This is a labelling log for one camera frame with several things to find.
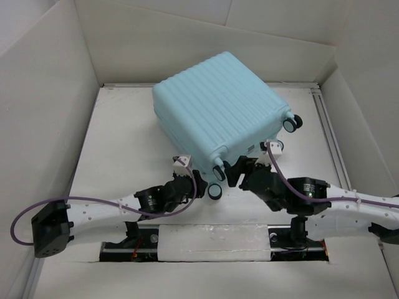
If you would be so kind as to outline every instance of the white tabletop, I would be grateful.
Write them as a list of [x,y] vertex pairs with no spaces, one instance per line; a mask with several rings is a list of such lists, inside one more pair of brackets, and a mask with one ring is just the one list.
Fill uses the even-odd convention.
[[[310,89],[274,90],[304,121],[297,132],[279,134],[285,175],[339,185]],[[71,195],[115,199],[165,184],[176,154],[156,121],[151,88],[101,88]],[[291,217],[271,212],[250,192],[224,188],[218,201],[204,197],[152,223],[288,224]],[[99,263],[99,244],[76,245],[45,260],[34,298],[396,298],[375,239],[326,242],[330,263]]]

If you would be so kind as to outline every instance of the screw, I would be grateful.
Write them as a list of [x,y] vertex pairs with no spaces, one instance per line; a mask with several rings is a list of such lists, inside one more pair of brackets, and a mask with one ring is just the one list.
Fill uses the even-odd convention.
[[158,243],[158,235],[153,234],[150,236],[150,242],[151,243]]
[[271,242],[276,243],[277,242],[277,234],[275,232],[272,232],[269,235],[269,239],[270,239]]

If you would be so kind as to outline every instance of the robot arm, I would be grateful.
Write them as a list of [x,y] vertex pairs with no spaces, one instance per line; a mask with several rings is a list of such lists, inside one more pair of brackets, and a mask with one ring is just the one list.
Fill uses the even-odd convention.
[[67,246],[88,242],[120,242],[129,247],[140,238],[137,222],[156,217],[167,217],[189,198],[204,196],[207,182],[200,172],[192,171],[189,156],[180,156],[173,164],[173,180],[163,186],[155,186],[124,198],[103,203],[51,202],[32,218],[35,256],[49,257]]
[[[272,160],[266,152],[278,158],[282,154],[279,143],[271,142],[268,148],[262,143],[261,148],[265,153],[258,159],[241,156],[234,166],[224,162],[229,187],[235,187],[244,174],[240,189],[253,192],[272,211],[285,209],[295,215],[290,236],[295,247],[305,246],[309,239],[369,233],[382,242],[399,245],[399,209],[390,207],[395,202],[398,204],[399,198],[346,191],[312,178],[291,178],[284,182],[281,174],[271,171]],[[287,183],[300,194],[292,192]]]

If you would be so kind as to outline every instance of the red wire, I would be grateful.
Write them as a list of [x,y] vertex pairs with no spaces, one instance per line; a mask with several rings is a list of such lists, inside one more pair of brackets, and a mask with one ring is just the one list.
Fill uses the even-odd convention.
[[136,246],[135,250],[133,251],[133,255],[132,255],[131,261],[133,261],[133,260],[135,259],[137,249],[140,247],[140,245],[142,244],[142,242],[143,242],[143,237],[139,238],[138,243],[137,243],[137,246]]

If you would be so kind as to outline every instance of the light blue suitcase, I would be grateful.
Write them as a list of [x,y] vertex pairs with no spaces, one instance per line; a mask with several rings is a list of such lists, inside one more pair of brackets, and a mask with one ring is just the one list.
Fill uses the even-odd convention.
[[161,127],[195,168],[224,179],[223,161],[276,140],[302,125],[287,102],[235,56],[223,52],[153,87],[154,111]]

